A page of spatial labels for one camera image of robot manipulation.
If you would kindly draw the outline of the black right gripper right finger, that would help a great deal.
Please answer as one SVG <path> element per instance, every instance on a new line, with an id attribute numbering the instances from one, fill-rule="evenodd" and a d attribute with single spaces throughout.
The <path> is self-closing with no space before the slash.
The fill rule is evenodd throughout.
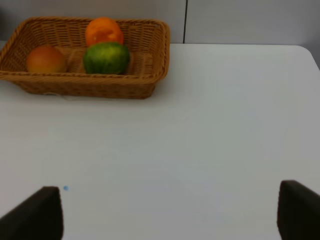
<path id="1" fill-rule="evenodd" d="M 320 238 L 320 195 L 296 180 L 280 183 L 277 228 L 283 240 Z"/>

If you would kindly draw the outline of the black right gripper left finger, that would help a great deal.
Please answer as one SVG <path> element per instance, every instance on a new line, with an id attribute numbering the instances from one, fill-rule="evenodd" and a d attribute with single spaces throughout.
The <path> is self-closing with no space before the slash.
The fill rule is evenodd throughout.
<path id="1" fill-rule="evenodd" d="M 64 216 L 60 190 L 44 186 L 0 218 L 2 240 L 61 240 Z"/>

